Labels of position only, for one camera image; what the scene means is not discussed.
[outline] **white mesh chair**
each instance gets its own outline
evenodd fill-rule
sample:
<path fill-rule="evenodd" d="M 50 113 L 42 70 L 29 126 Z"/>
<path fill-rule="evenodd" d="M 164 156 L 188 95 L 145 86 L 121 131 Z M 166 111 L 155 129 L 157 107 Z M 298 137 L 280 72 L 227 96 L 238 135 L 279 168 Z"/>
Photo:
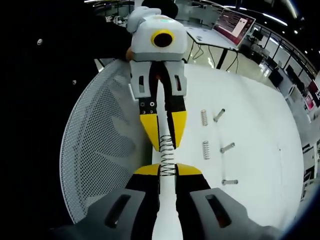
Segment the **white mesh chair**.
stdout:
<path fill-rule="evenodd" d="M 70 114 L 60 149 L 60 182 L 74 223 L 85 217 L 92 203 L 125 187 L 137 168 L 151 164 L 152 145 L 129 82 L 129 64 L 110 63 Z"/>

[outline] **office floor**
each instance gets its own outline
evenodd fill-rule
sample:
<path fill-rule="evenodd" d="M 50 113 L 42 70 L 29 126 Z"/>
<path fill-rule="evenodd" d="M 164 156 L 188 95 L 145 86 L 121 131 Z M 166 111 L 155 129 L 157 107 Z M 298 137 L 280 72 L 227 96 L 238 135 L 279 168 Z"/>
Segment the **office floor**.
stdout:
<path fill-rule="evenodd" d="M 184 55 L 185 59 L 188 58 L 188 55 L 190 53 L 192 43 L 193 43 L 192 39 L 189 36 L 188 36 L 187 42 L 188 42 L 188 46 L 187 46 L 187 51 L 185 52 L 185 55 Z M 201 50 L 199 52 L 198 50 L 199 48 L 195 43 L 188 63 L 207 66 L 210 68 L 216 68 L 223 50 L 221 48 L 217 48 L 213 46 L 210 47 L 210 52 L 212 53 L 213 61 L 211 59 L 208 46 L 204 46 L 204 45 L 201 46 L 201 50 L 203 50 L 203 54 Z M 235 52 L 228 51 L 221 69 L 226 70 L 232 64 L 235 57 L 236 57 Z M 258 65 L 251 59 L 246 58 L 241 53 L 238 54 L 238 68 L 237 68 L 237 61 L 234 61 L 233 65 L 229 68 L 228 72 L 237 73 L 249 79 L 260 82 L 270 88 L 276 89 L 274 85 L 271 83 L 271 81 L 268 79 L 270 70 L 264 64 Z"/>

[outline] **desk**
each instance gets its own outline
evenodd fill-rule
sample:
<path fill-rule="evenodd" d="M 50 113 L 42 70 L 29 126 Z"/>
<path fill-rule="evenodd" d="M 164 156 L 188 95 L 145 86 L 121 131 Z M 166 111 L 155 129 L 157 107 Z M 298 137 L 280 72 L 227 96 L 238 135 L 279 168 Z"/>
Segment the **desk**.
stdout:
<path fill-rule="evenodd" d="M 244 205 L 257 224 L 286 229 L 300 204 L 304 162 L 284 97 L 259 82 L 209 67 L 186 64 L 185 76 L 187 121 L 174 161 L 202 171 L 211 188 L 221 188 Z M 158 98 L 159 106 L 163 94 Z M 222 108 L 225 113 L 215 123 L 213 117 Z M 207 126 L 201 110 L 207 112 Z M 167 116 L 161 109 L 157 112 L 163 127 Z M 209 141 L 208 160 L 203 157 L 203 141 Z M 232 142 L 235 147 L 221 154 L 220 148 Z M 159 161 L 159 152 L 153 150 L 152 162 Z M 223 179 L 238 184 L 222 185 Z"/>
<path fill-rule="evenodd" d="M 217 69 L 221 69 L 221 66 L 226 58 L 228 50 L 238 52 L 237 46 L 228 38 L 220 34 L 213 29 L 204 29 L 199 27 L 186 26 L 186 32 L 192 38 L 192 47 L 187 59 L 190 59 L 191 52 L 194 48 L 194 44 L 205 45 L 208 47 L 217 47 L 223 49 L 220 60 L 216 66 Z"/>

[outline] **computer monitor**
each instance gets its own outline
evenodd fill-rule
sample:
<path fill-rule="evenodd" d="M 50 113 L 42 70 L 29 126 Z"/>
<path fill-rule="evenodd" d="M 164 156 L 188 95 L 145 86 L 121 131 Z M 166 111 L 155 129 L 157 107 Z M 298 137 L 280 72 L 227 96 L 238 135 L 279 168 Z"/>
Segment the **computer monitor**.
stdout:
<path fill-rule="evenodd" d="M 255 18 L 240 12 L 223 9 L 213 29 L 227 37 L 235 45 L 239 45 L 255 20 Z"/>
<path fill-rule="evenodd" d="M 309 84 L 308 90 L 313 98 L 313 101 L 315 102 L 315 105 L 319 107 L 320 106 L 320 89 L 318 88 L 314 80 L 312 80 L 311 83 Z"/>
<path fill-rule="evenodd" d="M 262 38 L 264 37 L 264 35 L 261 32 L 257 31 L 257 30 L 253 31 L 252 36 L 254 36 L 259 41 L 261 41 Z"/>

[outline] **cable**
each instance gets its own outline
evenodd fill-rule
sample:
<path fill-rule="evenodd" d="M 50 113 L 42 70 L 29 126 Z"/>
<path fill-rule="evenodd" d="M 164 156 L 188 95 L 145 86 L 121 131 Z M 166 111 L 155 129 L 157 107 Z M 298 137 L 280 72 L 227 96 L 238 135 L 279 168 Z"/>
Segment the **cable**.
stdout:
<path fill-rule="evenodd" d="M 235 74 L 238 74 L 238 66 L 239 66 L 239 60 L 238 60 L 238 54 L 236 55 L 236 69 Z"/>
<path fill-rule="evenodd" d="M 201 45 L 198 45 L 199 50 L 195 53 L 195 55 L 193 56 L 192 60 L 196 60 L 196 59 L 200 58 L 204 54 L 204 51 L 201 49 L 201 47 L 202 47 Z M 199 53 L 199 51 L 201 51 L 202 53 L 199 56 L 196 57 L 196 55 Z"/>
<path fill-rule="evenodd" d="M 233 62 L 230 64 L 230 66 L 225 70 L 226 72 L 229 70 L 229 68 L 231 68 L 231 66 L 235 63 L 236 59 L 238 58 L 238 52 L 236 52 L 236 56 L 233 60 Z"/>
<path fill-rule="evenodd" d="M 211 53 L 211 50 L 210 50 L 210 46 L 208 45 L 208 50 L 209 50 L 209 53 L 210 53 L 210 56 L 211 56 L 211 59 L 212 59 L 212 62 L 213 62 L 213 66 L 216 66 L 216 62 L 214 60 L 214 57 L 212 56 L 212 53 Z"/>

